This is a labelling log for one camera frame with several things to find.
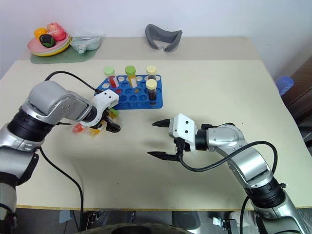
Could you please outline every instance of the plate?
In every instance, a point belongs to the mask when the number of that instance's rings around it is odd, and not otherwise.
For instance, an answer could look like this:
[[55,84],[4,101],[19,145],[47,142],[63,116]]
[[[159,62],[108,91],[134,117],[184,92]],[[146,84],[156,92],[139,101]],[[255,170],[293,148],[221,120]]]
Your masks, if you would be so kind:
[[51,52],[51,53],[47,53],[47,54],[36,54],[36,53],[33,53],[33,52],[31,52],[31,53],[33,55],[40,56],[40,57],[48,57],[48,56],[52,56],[52,55],[57,55],[57,54],[63,52],[64,50],[66,50],[68,48],[68,46],[70,46],[71,40],[72,39],[70,38],[70,40],[68,41],[68,43],[64,47],[60,48],[57,51]]
[[61,48],[62,46],[64,46],[68,42],[69,38],[70,36],[66,34],[66,37],[64,40],[56,41],[55,45],[50,48],[44,47],[40,43],[39,40],[37,40],[36,38],[33,38],[30,40],[30,42],[28,42],[27,47],[31,52],[34,52],[34,53],[47,53],[47,52],[57,50]]

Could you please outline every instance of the white wall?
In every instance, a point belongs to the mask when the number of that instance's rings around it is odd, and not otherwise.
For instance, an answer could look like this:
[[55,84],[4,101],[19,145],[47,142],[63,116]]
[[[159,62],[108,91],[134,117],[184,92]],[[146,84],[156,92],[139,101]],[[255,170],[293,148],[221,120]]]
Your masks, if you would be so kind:
[[312,43],[311,0],[0,0],[0,77],[37,27],[141,37],[148,23],[183,36],[247,36],[273,77]]

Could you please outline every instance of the blue test tube rack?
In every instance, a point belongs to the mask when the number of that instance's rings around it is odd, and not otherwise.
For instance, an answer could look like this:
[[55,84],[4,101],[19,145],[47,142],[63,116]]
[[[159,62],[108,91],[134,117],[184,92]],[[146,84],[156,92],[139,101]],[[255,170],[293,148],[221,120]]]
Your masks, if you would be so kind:
[[147,75],[137,75],[137,87],[132,88],[127,81],[127,75],[120,75],[117,76],[119,82],[118,88],[113,88],[108,79],[105,79],[97,88],[103,91],[110,89],[119,95],[119,103],[114,106],[116,110],[160,109],[162,107],[161,76],[156,75],[157,95],[154,101],[148,98],[148,91],[146,88],[147,78]]

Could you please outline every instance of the pink plate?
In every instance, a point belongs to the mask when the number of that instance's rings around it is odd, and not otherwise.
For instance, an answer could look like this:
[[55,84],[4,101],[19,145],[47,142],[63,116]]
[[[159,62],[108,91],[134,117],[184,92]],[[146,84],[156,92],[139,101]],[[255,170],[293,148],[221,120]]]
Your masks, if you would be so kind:
[[41,45],[40,41],[38,41],[36,38],[33,38],[32,40],[30,40],[30,42],[28,42],[27,47],[31,52],[45,53],[45,52],[56,50],[62,47],[64,44],[68,42],[68,40],[69,40],[69,35],[66,34],[66,37],[64,40],[56,41],[53,47],[47,48]]

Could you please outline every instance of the blue container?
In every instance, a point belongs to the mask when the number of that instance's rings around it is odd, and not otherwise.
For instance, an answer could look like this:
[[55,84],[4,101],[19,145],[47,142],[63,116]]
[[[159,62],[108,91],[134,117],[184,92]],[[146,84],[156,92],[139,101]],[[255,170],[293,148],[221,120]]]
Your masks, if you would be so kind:
[[126,80],[127,75],[117,76],[119,87],[113,88],[108,79],[105,79],[97,88],[103,91],[110,89],[119,95],[119,103],[114,106],[116,110],[132,109],[160,109],[162,107],[162,85],[161,76],[156,75],[157,95],[156,100],[150,101],[146,88],[147,75],[137,75],[137,87],[132,88]]
[[282,76],[275,81],[279,94],[283,96],[294,84],[291,77]]

